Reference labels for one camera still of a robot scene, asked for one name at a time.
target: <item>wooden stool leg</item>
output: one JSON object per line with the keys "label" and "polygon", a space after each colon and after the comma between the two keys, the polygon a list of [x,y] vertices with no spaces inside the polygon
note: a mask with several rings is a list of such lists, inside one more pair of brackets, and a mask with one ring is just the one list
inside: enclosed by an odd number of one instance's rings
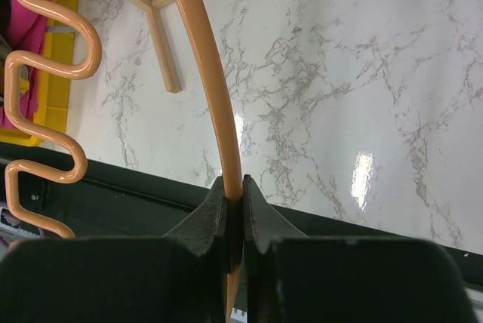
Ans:
{"label": "wooden stool leg", "polygon": [[165,82],[166,91],[178,93],[181,91],[180,78],[176,70],[173,54],[171,53],[168,36],[166,35],[160,10],[150,5],[145,12],[146,19],[148,20],[149,32],[152,37],[152,43]]}

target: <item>curved orange tube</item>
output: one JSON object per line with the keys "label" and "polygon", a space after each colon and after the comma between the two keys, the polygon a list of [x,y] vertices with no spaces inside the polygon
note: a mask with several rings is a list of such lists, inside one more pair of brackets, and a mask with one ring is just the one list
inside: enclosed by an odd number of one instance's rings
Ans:
{"label": "curved orange tube", "polygon": [[58,183],[74,183],[85,175],[87,159],[84,150],[71,137],[41,125],[36,125],[20,114],[20,68],[33,66],[64,78],[84,79],[93,75],[100,64],[101,46],[96,29],[74,11],[47,0],[18,0],[22,6],[37,14],[65,23],[77,30],[86,40],[88,55],[78,65],[68,65],[28,51],[14,51],[5,61],[5,115],[19,130],[67,149],[74,159],[70,171],[61,171],[33,161],[10,162],[5,169],[5,192],[10,212],[17,218],[43,229],[55,232],[64,238],[75,237],[73,231],[63,223],[35,214],[20,205],[18,174],[27,172]]}
{"label": "curved orange tube", "polygon": [[235,120],[232,104],[229,100],[225,74],[214,40],[213,30],[206,13],[203,0],[176,0],[181,17],[188,33],[191,47],[195,54],[199,73],[205,88],[208,108],[213,122],[223,169],[225,196],[228,199],[229,250],[231,271],[226,277],[225,307],[226,321],[235,304],[236,291],[240,279],[240,262],[242,259],[242,212],[243,195],[242,167],[236,137]]}

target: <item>yellow bin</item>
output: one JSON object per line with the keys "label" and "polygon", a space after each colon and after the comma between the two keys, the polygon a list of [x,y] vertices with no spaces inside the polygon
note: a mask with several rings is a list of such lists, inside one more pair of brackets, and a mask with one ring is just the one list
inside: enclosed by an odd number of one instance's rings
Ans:
{"label": "yellow bin", "polygon": [[[77,10],[78,0],[52,0],[71,10]],[[48,20],[48,26],[64,26],[57,21]],[[44,56],[72,64],[75,34],[45,33]],[[67,109],[69,105],[70,80],[39,71],[37,88],[37,112],[33,122],[44,125],[55,131],[65,132],[67,124]],[[25,134],[22,131],[0,128],[0,142],[19,144],[21,146],[38,146],[42,139]]]}

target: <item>bent wire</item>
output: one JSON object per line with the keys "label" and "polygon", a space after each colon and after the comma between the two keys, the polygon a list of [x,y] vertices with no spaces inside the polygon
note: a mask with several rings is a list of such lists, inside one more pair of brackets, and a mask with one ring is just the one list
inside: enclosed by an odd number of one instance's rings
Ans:
{"label": "bent wire", "polygon": [[33,161],[17,160],[10,162],[5,169],[5,193],[9,211],[18,219],[36,225],[62,236],[75,237],[73,231],[61,223],[48,217],[26,210],[20,205],[18,174],[27,172],[58,183],[74,183],[79,181],[87,170],[87,159],[84,150],[71,137],[37,125],[20,114],[19,87],[20,68],[22,65],[32,66],[64,78],[84,79],[93,75],[100,64],[101,45],[96,29],[81,15],[47,0],[18,0],[25,8],[37,14],[50,17],[74,28],[85,39],[88,54],[85,60],[76,65],[60,63],[28,51],[14,51],[5,61],[5,115],[20,131],[37,136],[43,140],[61,146],[71,154],[74,167],[70,171],[61,171]]}
{"label": "bent wire", "polygon": [[242,259],[242,213],[240,207],[243,185],[235,120],[220,55],[203,0],[176,0],[176,3],[180,9],[205,88],[211,121],[220,152],[225,197],[229,201],[228,214],[232,217],[229,230],[232,266],[231,273],[226,277],[225,291],[226,320],[229,321],[235,304]]}

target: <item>black plastic part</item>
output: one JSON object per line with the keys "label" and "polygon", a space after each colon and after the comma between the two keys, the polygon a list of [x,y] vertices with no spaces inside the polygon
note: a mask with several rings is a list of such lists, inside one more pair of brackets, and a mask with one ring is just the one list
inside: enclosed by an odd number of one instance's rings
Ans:
{"label": "black plastic part", "polygon": [[[391,232],[355,225],[354,223],[345,223],[279,206],[273,207],[308,236],[399,236]],[[477,291],[483,291],[483,255],[447,246],[441,247],[446,250],[457,264],[465,284]]]}
{"label": "black plastic part", "polygon": [[164,238],[28,241],[0,264],[2,321],[225,322],[218,178]]}
{"label": "black plastic part", "polygon": [[245,280],[247,282],[247,308],[250,322],[265,321],[264,313],[268,303],[265,301],[267,266],[265,254],[274,239],[306,238],[300,230],[290,224],[279,212],[270,206],[257,184],[250,176],[243,181],[243,221]]}
{"label": "black plastic part", "polygon": [[456,266],[427,241],[288,238],[265,259],[262,306],[248,311],[250,323],[477,322]]}

